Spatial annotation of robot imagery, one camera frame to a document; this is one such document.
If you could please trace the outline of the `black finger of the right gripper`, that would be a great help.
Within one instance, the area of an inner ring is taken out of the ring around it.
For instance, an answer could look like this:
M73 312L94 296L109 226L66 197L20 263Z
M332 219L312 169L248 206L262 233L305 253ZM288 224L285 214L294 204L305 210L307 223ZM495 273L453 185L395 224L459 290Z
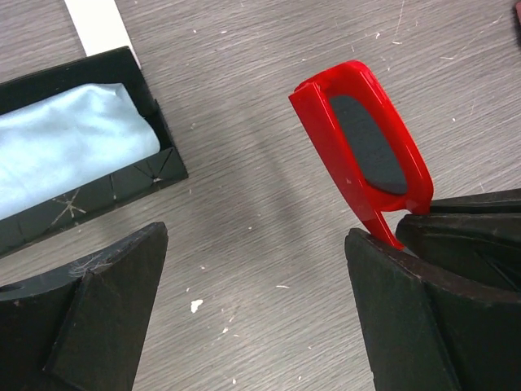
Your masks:
M520 190L465 195L405 215L396 237L417 257L495 288L520 290Z

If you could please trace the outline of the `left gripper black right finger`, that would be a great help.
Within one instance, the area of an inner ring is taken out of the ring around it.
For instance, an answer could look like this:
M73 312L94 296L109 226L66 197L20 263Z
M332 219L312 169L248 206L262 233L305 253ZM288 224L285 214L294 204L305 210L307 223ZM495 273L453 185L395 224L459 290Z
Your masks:
M520 295L433 266L364 230L344 241L377 390L518 390Z

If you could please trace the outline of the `black sunglasses case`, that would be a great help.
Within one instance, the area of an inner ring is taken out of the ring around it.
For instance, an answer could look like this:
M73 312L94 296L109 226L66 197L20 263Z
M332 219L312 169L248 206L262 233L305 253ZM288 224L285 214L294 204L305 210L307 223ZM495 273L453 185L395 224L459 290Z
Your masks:
M160 151L3 218L4 257L188 177L160 105L127 46L3 82L1 112L12 112L87 82L123 84L159 139Z

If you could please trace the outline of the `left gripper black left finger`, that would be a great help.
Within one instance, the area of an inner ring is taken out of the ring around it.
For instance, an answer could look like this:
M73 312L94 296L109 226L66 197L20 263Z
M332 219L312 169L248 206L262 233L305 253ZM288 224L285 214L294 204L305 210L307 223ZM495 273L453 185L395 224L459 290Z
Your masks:
M131 390L168 246L153 222L1 288L3 390Z

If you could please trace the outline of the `light blue cleaning cloth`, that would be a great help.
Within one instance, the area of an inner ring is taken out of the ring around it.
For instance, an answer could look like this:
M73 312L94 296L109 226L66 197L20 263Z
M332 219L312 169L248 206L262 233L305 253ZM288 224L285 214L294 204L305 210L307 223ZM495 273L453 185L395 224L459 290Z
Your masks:
M125 87L84 84L1 116L1 216L160 151Z

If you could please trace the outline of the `red sunglasses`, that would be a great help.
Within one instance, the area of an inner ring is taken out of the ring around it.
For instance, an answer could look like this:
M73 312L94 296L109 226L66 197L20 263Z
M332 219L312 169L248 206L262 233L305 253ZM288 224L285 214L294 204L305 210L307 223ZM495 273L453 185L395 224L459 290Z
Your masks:
M376 76L349 60L303 81L289 100L351 210L374 237L403 249L383 213L427 214L434 187Z

